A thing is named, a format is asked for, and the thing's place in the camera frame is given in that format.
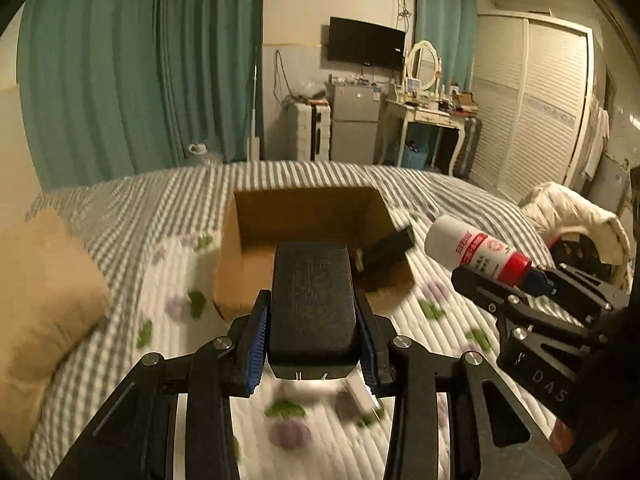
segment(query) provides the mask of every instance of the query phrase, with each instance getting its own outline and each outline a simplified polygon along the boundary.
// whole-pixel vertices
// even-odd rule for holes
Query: white suitcase
[[[291,160],[329,160],[331,107],[293,103],[287,111]]]

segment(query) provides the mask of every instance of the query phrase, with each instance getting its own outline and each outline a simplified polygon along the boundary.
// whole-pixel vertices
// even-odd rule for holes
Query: wardrobe
[[[479,15],[472,91],[483,122],[470,179],[519,202],[579,171],[593,87],[590,28],[528,12]]]

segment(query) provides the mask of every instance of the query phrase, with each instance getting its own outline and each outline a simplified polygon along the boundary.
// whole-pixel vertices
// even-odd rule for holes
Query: tv screen
[[[402,70],[404,31],[373,23],[331,18],[327,59]]]

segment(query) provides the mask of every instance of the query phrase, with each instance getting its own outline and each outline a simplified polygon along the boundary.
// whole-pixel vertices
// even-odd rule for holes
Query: curtain
[[[192,142],[245,158],[261,8],[262,0],[27,0],[17,75],[42,187],[180,166]]]
[[[469,90],[478,30],[478,0],[415,0],[415,41],[427,40],[442,58],[441,82]]]

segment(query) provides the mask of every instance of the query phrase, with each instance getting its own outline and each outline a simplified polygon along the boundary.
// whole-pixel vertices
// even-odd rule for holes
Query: mirror
[[[411,49],[404,62],[404,77],[419,79],[420,90],[426,91],[436,82],[438,53],[429,41],[419,41]]]

